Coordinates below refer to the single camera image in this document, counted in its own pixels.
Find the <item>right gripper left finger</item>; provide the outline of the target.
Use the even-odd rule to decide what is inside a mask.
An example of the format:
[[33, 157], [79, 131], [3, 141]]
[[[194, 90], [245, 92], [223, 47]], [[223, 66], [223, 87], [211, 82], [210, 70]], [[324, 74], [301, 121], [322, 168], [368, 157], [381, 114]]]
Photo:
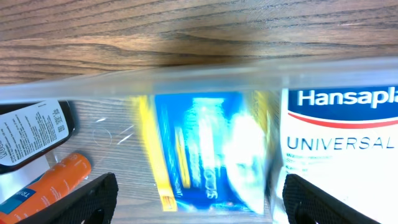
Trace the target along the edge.
[[110, 224], [118, 190], [115, 174], [105, 173], [18, 224]]

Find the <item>orange bottle white cap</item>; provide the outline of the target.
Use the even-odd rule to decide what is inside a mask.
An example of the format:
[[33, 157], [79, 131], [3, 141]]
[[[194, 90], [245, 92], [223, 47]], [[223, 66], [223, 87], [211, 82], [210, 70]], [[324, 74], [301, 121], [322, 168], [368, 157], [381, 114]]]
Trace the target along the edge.
[[1, 224], [17, 223], [58, 202], [90, 172], [90, 161], [71, 153], [1, 204]]

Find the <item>blue yellow box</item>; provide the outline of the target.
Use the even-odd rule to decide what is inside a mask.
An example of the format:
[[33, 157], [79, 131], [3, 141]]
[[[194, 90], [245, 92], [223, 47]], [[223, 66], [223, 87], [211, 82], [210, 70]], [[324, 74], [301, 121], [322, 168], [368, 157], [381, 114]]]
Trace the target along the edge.
[[264, 98], [230, 91], [130, 99], [163, 211], [264, 213]]

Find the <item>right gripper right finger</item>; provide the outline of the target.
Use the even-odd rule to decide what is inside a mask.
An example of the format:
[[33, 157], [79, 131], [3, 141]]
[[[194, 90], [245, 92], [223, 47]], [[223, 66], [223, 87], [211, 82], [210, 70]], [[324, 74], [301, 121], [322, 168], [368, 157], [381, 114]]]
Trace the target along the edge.
[[282, 198], [289, 223], [378, 224], [297, 174], [286, 176]]

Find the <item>white plaster box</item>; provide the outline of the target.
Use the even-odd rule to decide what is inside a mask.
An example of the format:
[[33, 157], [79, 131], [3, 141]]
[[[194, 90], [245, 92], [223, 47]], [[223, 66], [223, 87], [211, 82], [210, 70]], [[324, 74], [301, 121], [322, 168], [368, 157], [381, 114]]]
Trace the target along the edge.
[[282, 166], [272, 208], [287, 223], [285, 178], [297, 174], [379, 223], [397, 222], [397, 87], [282, 91]]

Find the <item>black bottle white cap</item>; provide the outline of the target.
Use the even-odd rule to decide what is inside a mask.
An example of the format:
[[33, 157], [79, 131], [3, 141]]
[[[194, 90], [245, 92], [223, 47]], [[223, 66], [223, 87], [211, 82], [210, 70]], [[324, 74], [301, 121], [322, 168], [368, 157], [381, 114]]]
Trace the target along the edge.
[[63, 144], [75, 126], [67, 101], [1, 105], [1, 174], [14, 172]]

